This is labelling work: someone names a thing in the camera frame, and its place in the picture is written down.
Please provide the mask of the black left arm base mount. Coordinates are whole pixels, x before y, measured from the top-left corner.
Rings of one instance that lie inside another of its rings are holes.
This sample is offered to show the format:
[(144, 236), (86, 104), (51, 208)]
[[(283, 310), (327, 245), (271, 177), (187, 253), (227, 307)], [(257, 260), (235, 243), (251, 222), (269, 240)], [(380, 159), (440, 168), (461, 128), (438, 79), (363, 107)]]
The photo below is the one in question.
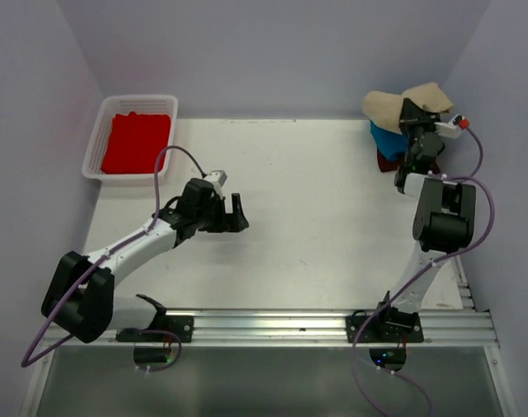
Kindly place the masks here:
[(115, 330), (118, 342), (168, 342), (174, 341), (169, 333), (181, 342), (190, 343), (195, 329), (193, 315), (168, 313), (159, 301), (146, 295), (118, 297), (108, 330)]

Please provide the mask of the beige t shirt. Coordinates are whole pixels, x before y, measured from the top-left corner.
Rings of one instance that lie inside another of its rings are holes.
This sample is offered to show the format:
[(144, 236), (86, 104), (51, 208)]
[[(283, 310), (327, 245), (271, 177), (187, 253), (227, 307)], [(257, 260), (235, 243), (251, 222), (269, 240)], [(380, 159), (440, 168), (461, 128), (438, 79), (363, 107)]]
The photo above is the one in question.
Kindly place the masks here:
[(381, 129), (401, 134), (400, 115), (404, 100), (408, 98), (419, 109), (430, 113), (448, 113), (453, 103), (437, 83), (425, 83), (405, 90), (400, 95), (371, 91), (362, 100), (365, 116)]

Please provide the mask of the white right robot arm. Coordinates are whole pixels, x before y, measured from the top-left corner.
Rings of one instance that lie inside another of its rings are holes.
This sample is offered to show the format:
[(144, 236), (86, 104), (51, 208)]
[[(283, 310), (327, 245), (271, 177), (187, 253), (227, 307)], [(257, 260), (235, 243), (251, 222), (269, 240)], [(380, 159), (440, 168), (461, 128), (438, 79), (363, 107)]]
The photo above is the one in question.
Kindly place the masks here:
[(393, 290), (379, 305), (373, 331), (392, 341), (418, 316), (436, 276), (451, 255), (467, 248), (475, 227), (476, 189), (452, 182), (432, 171), (445, 150), (442, 130), (458, 133), (465, 119), (441, 122), (440, 113), (403, 100), (399, 128), (406, 137), (406, 152), (395, 174), (394, 185), (403, 195), (417, 200), (412, 222), (414, 247), (406, 268)]

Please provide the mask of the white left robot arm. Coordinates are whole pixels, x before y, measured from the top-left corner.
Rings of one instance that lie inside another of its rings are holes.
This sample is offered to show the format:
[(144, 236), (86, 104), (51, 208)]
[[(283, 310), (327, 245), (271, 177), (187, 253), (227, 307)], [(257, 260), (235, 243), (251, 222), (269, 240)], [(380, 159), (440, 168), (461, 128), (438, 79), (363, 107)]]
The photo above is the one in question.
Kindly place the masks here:
[(84, 343), (107, 330), (125, 332), (127, 341), (167, 339), (173, 327), (161, 303), (146, 295), (119, 298), (115, 289), (145, 263), (197, 232), (239, 233), (248, 228), (239, 194), (231, 195), (233, 210), (226, 210), (226, 180), (222, 170), (193, 178), (181, 195), (114, 245), (87, 255), (64, 255), (44, 297), (42, 315)]

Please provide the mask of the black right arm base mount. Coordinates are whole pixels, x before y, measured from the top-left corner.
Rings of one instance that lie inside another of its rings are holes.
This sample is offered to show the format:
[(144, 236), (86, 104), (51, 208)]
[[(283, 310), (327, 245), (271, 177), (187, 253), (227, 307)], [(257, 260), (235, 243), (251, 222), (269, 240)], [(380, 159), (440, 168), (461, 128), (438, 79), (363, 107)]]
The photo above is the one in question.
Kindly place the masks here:
[(348, 342), (421, 343), (425, 340), (417, 312), (408, 314), (388, 307), (364, 326), (369, 316), (366, 310), (357, 309), (345, 317)]

